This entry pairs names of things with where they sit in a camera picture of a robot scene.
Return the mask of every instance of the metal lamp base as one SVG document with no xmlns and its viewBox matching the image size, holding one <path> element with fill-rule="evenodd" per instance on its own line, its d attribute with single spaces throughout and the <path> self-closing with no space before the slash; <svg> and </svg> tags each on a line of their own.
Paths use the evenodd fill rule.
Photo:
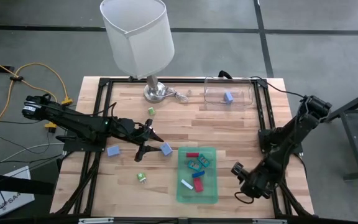
<svg viewBox="0 0 358 224">
<path fill-rule="evenodd" d="M 144 88 L 144 97 L 150 103 L 160 103 L 165 98 L 165 85 L 158 82 L 157 77 L 147 77 L 147 85 Z"/>
</svg>

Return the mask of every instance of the blue rectangular block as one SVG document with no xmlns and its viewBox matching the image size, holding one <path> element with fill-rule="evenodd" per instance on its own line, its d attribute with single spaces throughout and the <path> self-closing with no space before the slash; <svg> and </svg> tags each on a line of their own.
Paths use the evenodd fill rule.
<svg viewBox="0 0 358 224">
<path fill-rule="evenodd" d="M 107 155 L 109 157 L 119 155 L 119 146 L 111 146 L 107 148 Z"/>
<path fill-rule="evenodd" d="M 233 96 L 229 91 L 226 91 L 224 93 L 224 101 L 226 102 L 226 104 L 231 104 L 233 102 Z"/>
<path fill-rule="evenodd" d="M 192 174 L 192 178 L 196 178 L 196 177 L 199 177 L 199 176 L 202 176 L 205 174 L 205 170 L 201 171 L 201 172 L 197 172 L 195 174 Z"/>
<path fill-rule="evenodd" d="M 162 153 L 164 154 L 164 156 L 167 156 L 172 153 L 171 146 L 169 146 L 168 143 L 162 144 L 160 146 L 160 149 L 161 149 Z"/>
</svg>

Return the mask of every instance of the white lampshade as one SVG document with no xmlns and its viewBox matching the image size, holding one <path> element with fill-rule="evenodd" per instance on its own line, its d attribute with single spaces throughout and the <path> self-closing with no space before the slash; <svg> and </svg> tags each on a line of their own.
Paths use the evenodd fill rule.
<svg viewBox="0 0 358 224">
<path fill-rule="evenodd" d="M 104 0 L 100 5 L 114 60 L 144 78 L 164 69 L 175 54 L 167 8 L 160 0 Z"/>
</svg>

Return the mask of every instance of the wooden tabletop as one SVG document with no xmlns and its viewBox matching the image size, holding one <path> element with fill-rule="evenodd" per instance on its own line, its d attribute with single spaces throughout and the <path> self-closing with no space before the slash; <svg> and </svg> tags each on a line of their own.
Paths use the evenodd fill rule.
<svg viewBox="0 0 358 224">
<path fill-rule="evenodd" d="M 92 113 L 100 77 L 84 77 L 76 110 Z M 269 78 L 268 82 L 284 90 L 281 78 Z M 191 90 L 189 103 L 179 103 L 175 98 L 166 98 L 158 104 L 144 100 L 144 84 L 115 83 L 111 102 L 117 102 L 114 115 L 144 123 L 152 118 L 155 132 L 173 149 L 171 156 L 161 152 L 149 152 L 140 162 L 134 161 L 138 146 L 118 139 L 108 139 L 108 146 L 119 145 L 121 155 L 108 157 L 102 154 L 94 195 L 92 216 L 109 217 L 210 217 L 210 218 L 269 218 L 273 217 L 271 199 L 255 199 L 251 205 L 239 202 L 234 192 L 240 185 L 231 173 L 234 163 L 239 161 L 246 170 L 253 169 L 262 159 L 257 131 L 260 129 L 255 100 L 240 110 L 225 107 L 206 107 L 204 85 L 180 83 L 168 85 L 176 91 Z M 286 94 L 269 88 L 276 126 L 283 126 L 291 119 Z M 150 117 L 147 109 L 153 107 L 156 114 Z M 155 147 L 160 142 L 149 141 Z M 213 146 L 216 148 L 218 195 L 216 204 L 184 204 L 176 201 L 177 149 L 181 146 Z M 84 153 L 74 152 L 62 164 L 51 212 L 57 211 L 69 199 L 80 179 Z M 145 172 L 147 183 L 141 184 L 136 174 Z M 285 174 L 287 184 L 298 201 L 313 213 L 305 172 L 300 161 L 291 157 Z M 85 189 L 83 207 L 88 189 Z M 281 193 L 280 207 L 284 210 Z"/>
</svg>

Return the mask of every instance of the concrete floor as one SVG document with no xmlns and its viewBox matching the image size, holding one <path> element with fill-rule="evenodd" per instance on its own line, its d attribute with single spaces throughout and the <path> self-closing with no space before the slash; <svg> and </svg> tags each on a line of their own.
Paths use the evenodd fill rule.
<svg viewBox="0 0 358 224">
<path fill-rule="evenodd" d="M 0 0 L 0 24 L 104 26 L 100 0 Z M 171 27 L 257 29 L 252 0 L 164 0 Z M 266 29 L 358 30 L 358 0 L 260 0 Z M 216 76 L 226 70 L 234 76 L 266 77 L 259 34 L 174 33 L 175 57 L 159 75 Z M 284 78 L 287 90 L 316 95 L 342 106 L 358 95 L 358 35 L 267 35 L 274 77 Z M 112 59 L 105 32 L 38 32 L 0 30 L 0 63 L 16 68 L 30 62 L 45 63 L 66 81 L 76 100 L 85 75 L 123 75 Z M 32 67 L 22 75 L 62 99 L 53 74 Z M 0 74 L 0 111 L 9 80 Z M 15 84 L 3 120 L 28 122 L 22 102 L 35 91 Z M 292 113 L 298 98 L 288 96 Z M 23 146 L 47 143 L 43 123 L 2 124 L 0 136 Z M 58 142 L 50 137 L 51 142 Z M 61 153 L 51 146 L 41 155 L 23 152 L 17 160 L 32 160 Z M 22 148 L 0 140 L 0 160 Z M 303 142 L 308 183 L 315 213 L 321 217 L 358 220 L 358 181 L 345 183 L 344 174 L 357 171 L 339 120 L 322 124 Z M 1 164 L 0 174 L 22 164 Z M 33 172 L 34 178 L 47 171 Z M 46 213 L 50 201 L 38 199 Z"/>
</svg>

